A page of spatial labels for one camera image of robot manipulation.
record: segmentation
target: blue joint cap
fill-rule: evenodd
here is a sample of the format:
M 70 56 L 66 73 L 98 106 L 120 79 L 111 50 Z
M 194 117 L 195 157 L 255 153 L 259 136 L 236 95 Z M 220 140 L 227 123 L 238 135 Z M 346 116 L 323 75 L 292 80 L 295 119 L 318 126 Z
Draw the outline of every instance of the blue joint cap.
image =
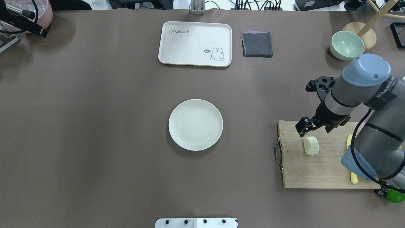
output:
M 348 83 L 371 87 L 382 84 L 391 73 L 390 64 L 374 54 L 361 54 L 343 70 L 342 77 Z

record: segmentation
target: white sticker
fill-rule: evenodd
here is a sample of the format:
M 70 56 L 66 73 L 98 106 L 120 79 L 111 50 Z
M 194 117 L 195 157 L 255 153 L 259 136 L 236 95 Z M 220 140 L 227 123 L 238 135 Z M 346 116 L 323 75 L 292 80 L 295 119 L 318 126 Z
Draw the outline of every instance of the white sticker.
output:
M 314 4 L 315 4 L 315 1 L 309 1 L 309 2 L 305 3 L 304 7 L 313 6 Z

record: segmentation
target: gray cloth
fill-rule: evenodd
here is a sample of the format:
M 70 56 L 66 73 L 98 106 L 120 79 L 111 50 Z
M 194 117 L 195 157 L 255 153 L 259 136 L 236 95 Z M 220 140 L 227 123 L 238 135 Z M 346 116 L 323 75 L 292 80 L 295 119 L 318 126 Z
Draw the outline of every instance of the gray cloth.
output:
M 242 33 L 243 54 L 248 57 L 273 57 L 270 32 Z

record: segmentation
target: yellow knife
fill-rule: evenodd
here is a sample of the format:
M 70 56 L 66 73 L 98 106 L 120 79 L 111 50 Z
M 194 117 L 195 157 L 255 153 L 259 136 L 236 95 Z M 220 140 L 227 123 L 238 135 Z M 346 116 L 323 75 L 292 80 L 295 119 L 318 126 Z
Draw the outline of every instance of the yellow knife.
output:
M 352 135 L 349 135 L 347 137 L 347 141 L 346 141 L 346 150 L 349 149 L 351 142 L 352 142 Z M 353 184 L 357 184 L 357 182 L 358 182 L 357 175 L 355 173 L 353 173 L 352 171 L 350 171 L 350 182 L 352 182 Z

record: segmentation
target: white food piece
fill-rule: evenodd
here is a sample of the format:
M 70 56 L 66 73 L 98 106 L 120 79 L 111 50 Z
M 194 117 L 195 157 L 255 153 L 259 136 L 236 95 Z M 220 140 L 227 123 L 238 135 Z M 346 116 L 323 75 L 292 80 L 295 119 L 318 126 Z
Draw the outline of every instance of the white food piece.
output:
M 316 155 L 319 151 L 318 140 L 313 136 L 304 137 L 304 149 L 308 155 Z

